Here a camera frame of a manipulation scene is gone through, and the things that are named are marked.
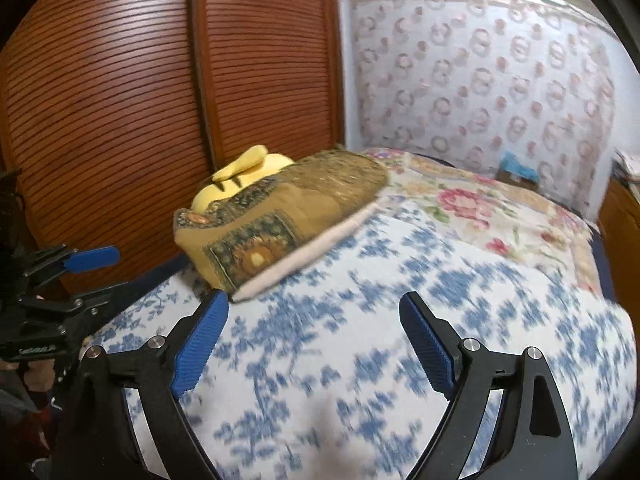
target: yellow plush toy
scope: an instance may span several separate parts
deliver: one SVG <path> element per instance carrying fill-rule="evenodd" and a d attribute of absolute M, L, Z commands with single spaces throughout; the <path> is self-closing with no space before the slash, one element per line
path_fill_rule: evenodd
<path fill-rule="evenodd" d="M 204 187 L 193 199 L 191 210 L 204 214 L 211 202 L 229 198 L 261 178 L 278 173 L 290 164 L 293 164 L 293 160 L 288 156 L 269 153 L 262 145 L 253 146 L 231 164 L 213 174 L 210 186 Z"/>

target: floral blanket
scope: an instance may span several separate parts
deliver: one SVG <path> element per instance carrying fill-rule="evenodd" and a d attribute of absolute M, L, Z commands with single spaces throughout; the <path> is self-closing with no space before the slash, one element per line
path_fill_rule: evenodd
<path fill-rule="evenodd" d="M 201 289 L 193 269 L 178 273 L 91 344 L 109 352 L 138 348 L 191 314 Z M 462 337 L 491 350 L 539 347 L 567 410 L 580 478 L 596 469 L 634 405 L 628 315 L 557 274 L 439 235 L 406 202 L 265 294 L 231 305 L 203 376 L 180 400 L 223 478 L 409 474 L 446 408 L 399 322 L 399 298 L 410 290 Z M 164 474 L 139 397 L 133 390 L 127 397 L 146 464 Z M 500 392 L 492 393 L 463 475 L 481 465 L 499 402 Z"/>
<path fill-rule="evenodd" d="M 382 195 L 412 200 L 439 233 L 500 254 L 602 296 L 591 231 L 576 215 L 537 193 L 387 148 L 366 154 L 390 173 Z"/>

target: brown wooden wardrobe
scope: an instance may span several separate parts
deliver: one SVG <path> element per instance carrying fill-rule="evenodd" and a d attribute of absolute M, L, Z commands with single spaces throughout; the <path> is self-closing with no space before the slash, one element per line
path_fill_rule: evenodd
<path fill-rule="evenodd" d="M 178 249 L 172 217 L 254 144 L 343 142 L 337 0 L 38 0 L 0 52 L 0 148 L 41 247 L 116 245 L 70 292 Z"/>

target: blue rubber fingertip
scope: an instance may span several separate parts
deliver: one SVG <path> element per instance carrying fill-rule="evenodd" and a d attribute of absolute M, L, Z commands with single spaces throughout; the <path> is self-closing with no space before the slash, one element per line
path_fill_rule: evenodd
<path fill-rule="evenodd" d="M 79 274 L 80 272 L 110 267 L 119 261 L 120 251 L 114 246 L 108 246 L 72 254 L 65 260 L 64 266 L 69 272 Z"/>
<path fill-rule="evenodd" d="M 193 329 L 182 349 L 175 357 L 174 380 L 171 391 L 176 399 L 188 390 L 193 390 L 213 352 L 226 318 L 229 302 L 224 292 L 213 298 L 200 322 Z"/>
<path fill-rule="evenodd" d="M 402 328 L 414 347 L 431 387 L 450 400 L 456 389 L 452 357 L 413 301 L 403 296 L 399 311 Z"/>

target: blue and white floral sheet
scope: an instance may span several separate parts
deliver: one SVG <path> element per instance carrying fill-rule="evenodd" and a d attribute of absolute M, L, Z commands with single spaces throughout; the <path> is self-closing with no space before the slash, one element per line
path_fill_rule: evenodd
<path fill-rule="evenodd" d="M 636 347 L 628 315 L 593 294 L 438 235 L 405 203 L 373 216 L 321 260 L 230 317 L 181 403 L 225 479 L 403 479 L 446 408 L 398 319 L 416 290 L 437 317 L 489 349 L 537 346 L 572 427 L 580 478 L 628 423 Z M 109 352 L 138 348 L 198 306 L 192 269 L 164 282 L 98 333 Z M 142 412 L 130 412 L 148 468 L 166 476 Z M 492 393 L 463 476 L 478 470 L 500 402 Z"/>

